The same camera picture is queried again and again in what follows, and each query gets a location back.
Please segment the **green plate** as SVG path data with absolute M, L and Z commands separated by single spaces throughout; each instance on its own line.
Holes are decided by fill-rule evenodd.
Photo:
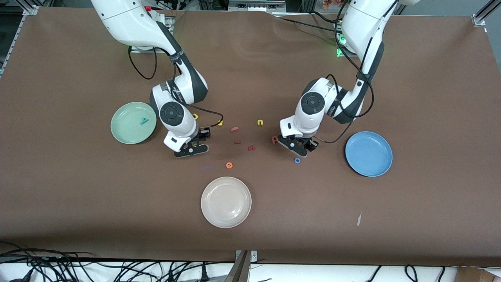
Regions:
M 149 121 L 140 125 L 142 118 Z M 111 133 L 120 143 L 133 145 L 148 139 L 155 131 L 157 116 L 149 104 L 130 102 L 120 107 L 110 123 Z

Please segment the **beige plate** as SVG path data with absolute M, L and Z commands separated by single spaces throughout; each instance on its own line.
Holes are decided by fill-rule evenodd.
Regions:
M 228 229 L 245 221 L 252 209 L 252 195 L 240 179 L 220 177 L 211 181 L 202 193 L 202 214 L 211 225 Z

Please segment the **blue plate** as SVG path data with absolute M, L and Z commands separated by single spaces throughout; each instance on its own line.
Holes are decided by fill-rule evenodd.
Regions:
M 353 134 L 347 140 L 344 152 L 349 166 L 365 177 L 384 175 L 393 164 L 390 144 L 375 132 L 362 131 Z

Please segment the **metal box behind table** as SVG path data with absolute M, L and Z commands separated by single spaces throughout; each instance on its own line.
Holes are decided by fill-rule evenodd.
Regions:
M 286 0 L 229 0 L 228 11 L 264 11 L 285 13 Z

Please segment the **cardboard box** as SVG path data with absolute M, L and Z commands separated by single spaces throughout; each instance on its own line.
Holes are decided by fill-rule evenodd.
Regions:
M 482 268 L 459 267 L 453 282 L 501 282 L 501 275 Z

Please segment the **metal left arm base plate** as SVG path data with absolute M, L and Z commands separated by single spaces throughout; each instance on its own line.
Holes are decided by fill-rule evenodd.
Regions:
M 347 56 L 351 58 L 357 57 L 357 54 L 352 52 L 344 36 L 338 37 L 339 43 L 337 43 L 337 56 Z

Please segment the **aluminium frame profile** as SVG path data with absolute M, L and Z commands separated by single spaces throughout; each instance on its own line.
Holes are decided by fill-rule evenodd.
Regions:
M 43 5 L 38 0 L 0 0 L 0 78 L 27 18 Z
M 501 0 L 488 0 L 476 14 L 472 15 L 474 26 L 485 26 L 485 20 L 500 7 Z

